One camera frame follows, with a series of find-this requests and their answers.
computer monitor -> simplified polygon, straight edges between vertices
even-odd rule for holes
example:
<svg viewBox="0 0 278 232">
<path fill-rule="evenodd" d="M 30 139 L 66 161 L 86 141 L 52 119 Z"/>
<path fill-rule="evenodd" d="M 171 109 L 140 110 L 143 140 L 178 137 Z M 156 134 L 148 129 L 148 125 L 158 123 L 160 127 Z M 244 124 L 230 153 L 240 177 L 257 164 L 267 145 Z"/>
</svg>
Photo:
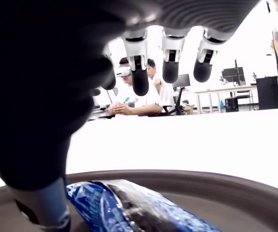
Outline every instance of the computer monitor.
<svg viewBox="0 0 278 232">
<path fill-rule="evenodd" d="M 245 77 L 242 67 L 238 67 L 239 70 L 239 78 L 237 77 L 236 69 L 223 69 L 221 71 L 222 78 L 226 79 L 228 82 L 237 82 L 240 85 L 245 85 Z"/>
<path fill-rule="evenodd" d="M 173 87 L 187 87 L 190 86 L 189 74 L 179 75 L 177 80 L 172 84 Z"/>
</svg>

white table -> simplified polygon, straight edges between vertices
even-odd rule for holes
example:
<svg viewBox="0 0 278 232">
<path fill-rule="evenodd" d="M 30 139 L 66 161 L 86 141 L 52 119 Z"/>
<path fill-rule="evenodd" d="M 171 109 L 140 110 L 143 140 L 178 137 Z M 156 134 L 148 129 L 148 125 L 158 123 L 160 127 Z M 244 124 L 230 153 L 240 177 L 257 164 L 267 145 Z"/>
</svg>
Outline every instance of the white table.
<svg viewBox="0 0 278 232">
<path fill-rule="evenodd" d="M 278 188 L 278 109 L 155 118 L 126 116 L 88 122 L 73 135 L 68 174 L 125 169 L 213 172 Z"/>
<path fill-rule="evenodd" d="M 253 89 L 257 89 L 257 86 L 221 87 L 221 88 L 215 88 L 215 89 L 193 91 L 196 94 L 197 112 L 198 112 L 198 114 L 201 114 L 201 112 L 202 112 L 201 101 L 200 101 L 200 95 L 201 94 L 208 94 L 209 102 L 210 102 L 210 113 L 213 113 L 213 105 L 212 105 L 212 97 L 211 97 L 212 93 L 216 93 L 217 94 L 218 110 L 219 110 L 219 112 L 221 112 L 220 97 L 219 97 L 220 93 L 223 93 L 223 92 L 235 92 L 235 91 L 242 91 L 242 90 L 253 90 Z"/>
</svg>

chair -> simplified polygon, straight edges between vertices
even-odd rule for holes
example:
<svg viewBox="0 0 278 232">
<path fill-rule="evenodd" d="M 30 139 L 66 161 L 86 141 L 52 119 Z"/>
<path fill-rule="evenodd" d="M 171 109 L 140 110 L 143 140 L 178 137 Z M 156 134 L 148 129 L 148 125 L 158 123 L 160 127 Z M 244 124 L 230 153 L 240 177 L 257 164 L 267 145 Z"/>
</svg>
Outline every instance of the chair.
<svg viewBox="0 0 278 232">
<path fill-rule="evenodd" d="M 241 90 L 241 91 L 237 91 L 237 93 L 248 93 L 248 94 L 245 94 L 245 95 L 236 96 L 235 98 L 237 100 L 238 99 L 247 99 L 247 98 L 249 98 L 249 110 L 251 108 L 250 100 L 252 99 L 252 101 L 253 101 L 253 108 L 254 108 L 253 94 L 252 94 L 252 92 L 250 90 Z"/>
<path fill-rule="evenodd" d="M 174 110 L 172 111 L 168 111 L 168 107 L 172 107 L 171 105 L 164 105 L 163 108 L 165 110 L 165 113 L 161 113 L 160 116 L 173 116 L 173 113 L 176 113 L 176 115 L 184 115 L 185 112 L 183 110 L 183 106 L 180 104 L 181 103 L 181 96 L 182 96 L 182 92 L 185 89 L 185 87 L 181 87 L 179 90 L 179 94 L 178 94 L 178 98 L 176 101 L 176 105 Z"/>
</svg>

robotic hand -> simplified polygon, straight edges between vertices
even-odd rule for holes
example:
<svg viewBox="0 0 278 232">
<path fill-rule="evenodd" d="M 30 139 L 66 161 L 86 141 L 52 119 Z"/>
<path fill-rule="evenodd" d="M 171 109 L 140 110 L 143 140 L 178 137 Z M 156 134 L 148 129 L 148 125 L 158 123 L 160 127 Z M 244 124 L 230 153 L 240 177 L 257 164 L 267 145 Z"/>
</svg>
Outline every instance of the robotic hand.
<svg viewBox="0 0 278 232">
<path fill-rule="evenodd" d="M 132 73 L 133 90 L 138 96 L 148 92 L 147 29 L 126 32 L 123 36 Z"/>
<path fill-rule="evenodd" d="M 183 51 L 187 29 L 169 29 L 162 31 L 163 66 L 162 76 L 165 82 L 174 83 L 178 77 L 178 62 Z"/>
<path fill-rule="evenodd" d="M 206 82 L 210 78 L 216 55 L 220 52 L 223 44 L 228 41 L 233 34 L 233 32 L 219 32 L 214 29 L 204 29 L 193 70 L 194 78 L 198 82 Z"/>
<path fill-rule="evenodd" d="M 114 86 L 110 40 L 123 36 L 134 91 L 144 95 L 146 28 L 164 27 L 164 78 L 174 82 L 185 36 L 202 25 L 194 75 L 203 82 L 258 1 L 0 1 L 0 177 L 23 215 L 44 231 L 70 229 L 67 152 L 93 109 L 90 90 Z"/>
</svg>

